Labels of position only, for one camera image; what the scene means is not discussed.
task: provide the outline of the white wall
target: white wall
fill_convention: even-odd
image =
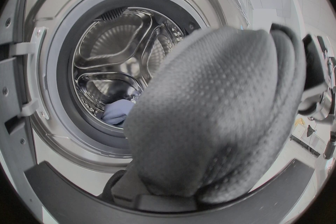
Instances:
[[[253,10],[253,30],[270,31],[272,23],[286,24],[284,17],[277,15],[276,9],[258,8]]]

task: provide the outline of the black object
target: black object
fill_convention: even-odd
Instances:
[[[111,176],[111,178],[107,181],[102,194],[99,195],[99,198],[106,202],[114,202],[111,188],[123,177],[125,173],[126,170],[119,170],[113,176]]]
[[[126,8],[115,8],[110,11],[105,12],[103,15],[98,17],[96,21],[103,20],[103,21],[112,21],[117,19],[123,12],[125,11]]]
[[[313,172],[312,168],[294,160],[278,176],[236,201],[196,213],[170,214],[137,212],[103,202],[73,185],[47,162],[36,165],[25,175],[44,207],[62,224],[218,224],[223,220],[269,224],[279,223],[287,215],[305,191]]]
[[[336,132],[330,132],[330,140],[324,150],[324,158],[331,159],[334,157],[334,151],[336,148]]]
[[[318,42],[319,42],[319,44],[320,44],[321,50],[322,50],[323,52],[328,52],[328,50],[327,50],[327,48],[326,48],[326,46],[325,46],[325,44],[324,44],[323,37],[321,37],[321,36],[317,36],[317,40],[318,40]]]
[[[310,125],[308,125],[307,137],[311,136],[313,132],[315,132],[315,130]]]

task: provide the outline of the washing machine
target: washing machine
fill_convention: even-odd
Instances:
[[[309,179],[312,169],[303,163],[293,161],[236,201],[195,212],[99,199],[132,160],[122,125],[102,120],[105,106],[136,102],[166,55],[197,29],[250,24],[242,0],[7,0],[0,16],[0,161],[31,213],[62,224],[280,222],[305,190],[284,178]]]

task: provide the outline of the stainless steel drum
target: stainless steel drum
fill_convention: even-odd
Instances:
[[[96,19],[73,56],[76,95],[93,116],[106,104],[131,101],[141,93],[185,37],[171,19],[153,10],[132,7],[119,13],[109,11]]]

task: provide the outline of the gray cloth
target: gray cloth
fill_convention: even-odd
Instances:
[[[149,191],[210,204],[247,193],[288,138],[305,72],[303,43],[284,26],[185,38],[124,123]]]
[[[133,105],[134,103],[124,99],[107,104],[101,120],[111,125],[120,125],[126,119]]]

